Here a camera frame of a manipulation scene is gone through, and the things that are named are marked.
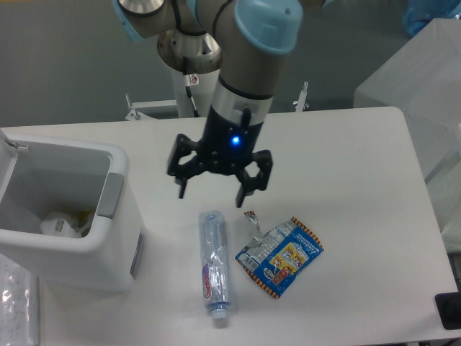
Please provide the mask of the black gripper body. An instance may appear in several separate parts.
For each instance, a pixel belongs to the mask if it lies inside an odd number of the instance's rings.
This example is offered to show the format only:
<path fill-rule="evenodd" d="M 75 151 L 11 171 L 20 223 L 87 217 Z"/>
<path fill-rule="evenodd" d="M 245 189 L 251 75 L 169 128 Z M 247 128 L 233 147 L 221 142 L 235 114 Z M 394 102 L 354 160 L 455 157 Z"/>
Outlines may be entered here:
<path fill-rule="evenodd" d="M 259 176 L 267 174 L 267 151 L 254 151 L 262 123 L 251 122 L 254 113 L 249 107 L 237 110 L 236 115 L 235 120 L 229 120 L 210 109 L 197 147 L 199 173 L 246 176 L 246 167 L 255 163 Z"/>

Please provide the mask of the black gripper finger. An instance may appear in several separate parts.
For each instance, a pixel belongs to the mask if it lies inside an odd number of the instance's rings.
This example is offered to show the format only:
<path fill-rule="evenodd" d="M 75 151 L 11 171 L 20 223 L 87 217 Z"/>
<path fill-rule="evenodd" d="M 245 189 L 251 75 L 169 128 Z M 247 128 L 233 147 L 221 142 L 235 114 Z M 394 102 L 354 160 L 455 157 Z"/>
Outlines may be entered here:
<path fill-rule="evenodd" d="M 188 180 L 205 171 L 203 153 L 201 141 L 193 141 L 182 133 L 177 135 L 167 161 L 166 173 L 178 184 L 179 199 L 184 197 Z"/>
<path fill-rule="evenodd" d="M 246 167 L 256 163 L 259 171 L 251 177 Z M 272 153 L 270 150 L 261 150 L 246 156 L 243 161 L 236 164 L 235 176 L 241 183 L 236 196 L 236 207 L 241 208 L 245 197 L 252 195 L 255 190 L 265 191 L 273 167 Z"/>

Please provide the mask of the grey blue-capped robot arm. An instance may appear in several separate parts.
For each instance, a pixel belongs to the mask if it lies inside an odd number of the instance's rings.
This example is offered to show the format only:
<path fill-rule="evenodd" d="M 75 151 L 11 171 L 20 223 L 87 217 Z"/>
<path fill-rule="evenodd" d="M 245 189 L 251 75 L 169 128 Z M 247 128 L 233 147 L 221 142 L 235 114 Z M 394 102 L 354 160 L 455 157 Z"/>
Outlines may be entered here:
<path fill-rule="evenodd" d="M 282 69 L 297 43 L 306 10 L 316 1 L 114 1 L 125 31 L 135 39 L 171 33 L 183 74 L 219 71 L 204 132 L 198 141 L 179 134 L 167 172 L 180 187 L 211 172 L 235 176 L 236 202 L 265 190 L 272 170 L 268 150 L 255 145 Z"/>

